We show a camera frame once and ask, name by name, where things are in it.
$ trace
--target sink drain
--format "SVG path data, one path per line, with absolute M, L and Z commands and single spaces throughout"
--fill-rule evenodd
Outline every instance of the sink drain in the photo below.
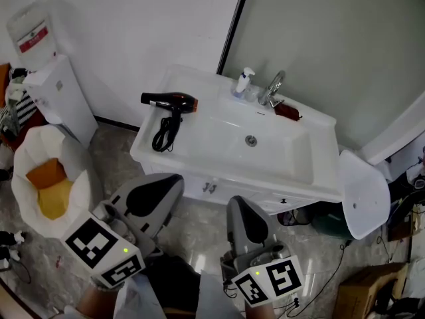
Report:
M 254 136 L 246 136 L 245 143 L 248 144 L 248 146 L 256 146 L 257 139 Z

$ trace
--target sink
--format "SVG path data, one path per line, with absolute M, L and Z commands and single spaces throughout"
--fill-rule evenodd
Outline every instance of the sink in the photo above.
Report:
M 277 116 L 270 107 L 232 96 L 235 84 L 227 77 L 172 66 L 156 92 L 188 93 L 199 100 L 197 111 L 183 114 L 172 151 L 158 153 L 152 139 L 169 112 L 150 106 L 130 150 L 133 159 L 340 201 L 335 120 L 288 98 L 285 103 L 303 118 L 296 122 Z

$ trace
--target chrome faucet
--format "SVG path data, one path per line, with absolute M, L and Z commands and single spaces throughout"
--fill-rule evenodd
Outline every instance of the chrome faucet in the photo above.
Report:
M 282 85 L 282 82 L 285 78 L 285 71 L 281 70 L 277 73 L 276 77 L 274 77 L 273 81 L 270 83 L 268 87 L 264 89 L 263 92 L 258 96 L 258 102 L 261 105 L 270 104 L 272 108 L 275 108 L 278 104 L 283 102 L 283 100 L 277 101 L 274 98 L 274 95 L 279 90 L 279 87 Z

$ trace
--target soap dispenser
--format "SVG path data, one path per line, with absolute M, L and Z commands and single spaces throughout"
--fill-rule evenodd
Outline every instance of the soap dispenser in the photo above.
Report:
M 254 76 L 255 72 L 249 67 L 244 68 L 244 72 L 242 72 L 242 74 L 239 77 L 238 85 L 236 85 L 236 88 L 234 89 L 232 93 L 233 96 L 237 98 L 242 98 L 242 96 L 244 95 L 244 91 L 250 84 L 250 81 L 251 81 L 250 74 Z

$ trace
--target black hair dryer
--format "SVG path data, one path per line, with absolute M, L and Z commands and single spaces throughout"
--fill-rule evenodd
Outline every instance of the black hair dryer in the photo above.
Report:
M 173 145 L 175 136 L 179 132 L 181 114 L 196 112 L 198 100 L 182 92 L 142 93 L 140 101 L 143 104 L 157 106 L 171 111 L 171 117 L 161 120 L 161 128 L 153 137 L 152 148 L 156 152 L 164 152 Z M 167 143 L 163 146 L 166 133 Z

